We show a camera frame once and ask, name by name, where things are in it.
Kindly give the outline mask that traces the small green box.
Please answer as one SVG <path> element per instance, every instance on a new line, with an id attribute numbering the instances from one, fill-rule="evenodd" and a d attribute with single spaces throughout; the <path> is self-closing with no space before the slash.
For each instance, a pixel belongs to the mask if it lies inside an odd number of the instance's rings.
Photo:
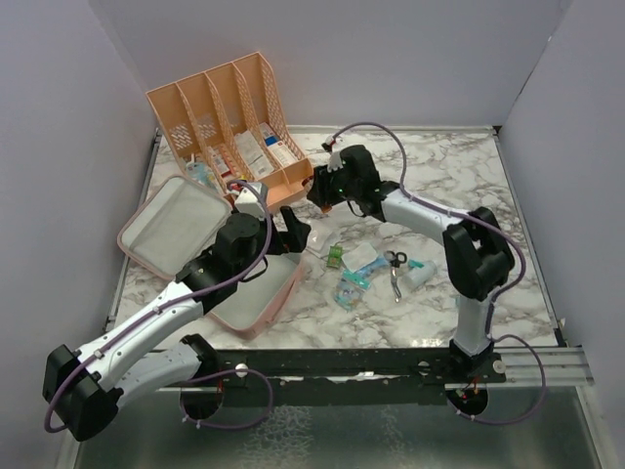
<path id="1" fill-rule="evenodd" d="M 332 245 L 329 248 L 326 266 L 331 269 L 339 269 L 342 264 L 342 255 L 343 247 L 339 244 Z"/>

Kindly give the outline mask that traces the alcohol wipes bag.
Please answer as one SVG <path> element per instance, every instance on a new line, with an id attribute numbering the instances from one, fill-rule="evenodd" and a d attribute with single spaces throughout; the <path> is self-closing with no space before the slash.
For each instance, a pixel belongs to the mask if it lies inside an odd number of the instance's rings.
<path id="1" fill-rule="evenodd" d="M 361 243 L 356 248 L 344 252 L 342 262 L 347 271 L 364 277 L 368 277 L 375 270 L 389 265 L 385 257 L 368 242 Z"/>

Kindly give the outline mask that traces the black handled scissors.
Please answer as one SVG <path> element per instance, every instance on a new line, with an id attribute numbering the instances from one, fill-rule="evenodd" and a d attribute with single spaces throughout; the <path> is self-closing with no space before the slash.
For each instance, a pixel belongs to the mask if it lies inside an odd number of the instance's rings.
<path id="1" fill-rule="evenodd" d="M 404 252 L 394 252 L 392 250 L 387 250 L 384 252 L 384 257 L 390 266 L 390 283 L 394 293 L 395 301 L 399 303 L 401 301 L 402 295 L 398 286 L 397 272 L 402 265 L 407 263 L 407 255 Z"/>

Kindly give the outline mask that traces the white plastic bottle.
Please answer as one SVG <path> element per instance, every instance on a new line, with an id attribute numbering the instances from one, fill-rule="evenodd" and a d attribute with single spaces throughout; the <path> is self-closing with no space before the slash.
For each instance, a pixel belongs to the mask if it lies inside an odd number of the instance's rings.
<path id="1" fill-rule="evenodd" d="M 410 291 L 423 286 L 438 272 L 438 267 L 433 261 L 409 260 L 408 271 L 401 277 L 403 285 Z"/>

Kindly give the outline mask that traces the pink medicine kit case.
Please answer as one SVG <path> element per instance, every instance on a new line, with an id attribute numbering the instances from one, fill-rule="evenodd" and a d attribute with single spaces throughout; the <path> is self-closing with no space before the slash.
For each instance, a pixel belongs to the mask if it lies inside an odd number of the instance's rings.
<path id="1" fill-rule="evenodd" d="M 185 177 L 170 177 L 140 206 L 118 235 L 120 249 L 137 264 L 166 280 L 213 253 L 223 272 L 235 221 L 230 204 Z M 266 254 L 251 280 L 211 310 L 209 316 L 232 333 L 253 339 L 274 323 L 299 282 L 302 252 Z"/>

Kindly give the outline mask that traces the white gauze pack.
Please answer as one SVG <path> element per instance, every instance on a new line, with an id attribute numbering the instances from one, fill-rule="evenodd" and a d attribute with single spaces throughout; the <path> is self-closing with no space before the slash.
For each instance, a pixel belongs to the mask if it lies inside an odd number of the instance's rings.
<path id="1" fill-rule="evenodd" d="M 307 239 L 307 250 L 317 258 L 326 257 L 330 247 L 340 238 L 340 229 L 321 220 L 310 220 L 311 231 Z"/>

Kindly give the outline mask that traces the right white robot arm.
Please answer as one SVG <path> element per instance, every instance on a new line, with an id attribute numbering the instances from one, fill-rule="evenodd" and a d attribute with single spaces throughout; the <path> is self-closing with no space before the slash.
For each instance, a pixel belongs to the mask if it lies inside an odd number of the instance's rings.
<path id="1" fill-rule="evenodd" d="M 480 375 L 481 355 L 493 347 L 493 302 L 515 266 L 492 211 L 451 208 L 409 194 L 403 182 L 381 178 L 363 145 L 341 149 L 329 163 L 315 166 L 307 199 L 323 210 L 353 202 L 364 217 L 403 226 L 443 247 L 449 280 L 459 294 L 448 369 L 461 382 Z"/>

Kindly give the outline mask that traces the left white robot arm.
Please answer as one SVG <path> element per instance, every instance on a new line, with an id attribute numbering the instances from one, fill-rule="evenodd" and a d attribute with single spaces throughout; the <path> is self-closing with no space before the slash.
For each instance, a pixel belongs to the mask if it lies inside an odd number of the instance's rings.
<path id="1" fill-rule="evenodd" d="M 187 262 L 157 297 L 118 327 L 72 351 L 60 345 L 47 358 L 42 395 L 44 429 L 69 431 L 78 442 L 98 435 L 118 412 L 140 397 L 173 384 L 205 385 L 228 375 L 218 353 L 200 334 L 172 348 L 155 347 L 211 313 L 234 326 L 253 326 L 279 310 L 289 288 L 286 266 L 307 247 L 310 225 L 284 206 L 285 230 L 234 212 L 214 243 Z"/>

